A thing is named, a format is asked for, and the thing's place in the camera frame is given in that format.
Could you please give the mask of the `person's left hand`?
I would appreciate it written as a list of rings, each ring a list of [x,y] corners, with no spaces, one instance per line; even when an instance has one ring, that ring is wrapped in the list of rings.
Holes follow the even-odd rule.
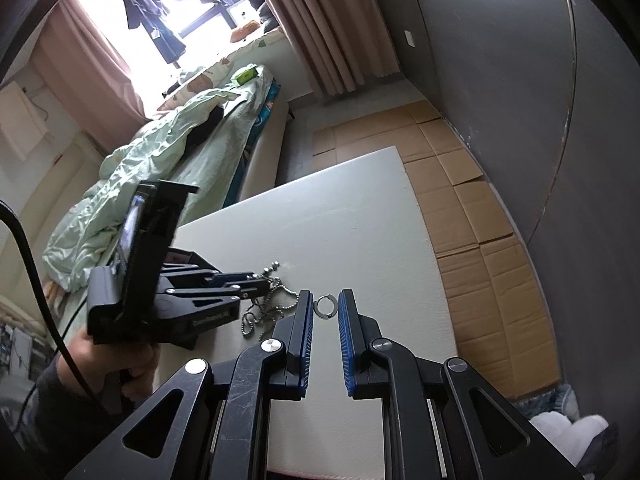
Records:
[[[53,403],[70,413],[120,414],[122,399],[151,395],[158,362],[159,346],[96,344],[83,327],[68,344],[67,356],[56,359]]]

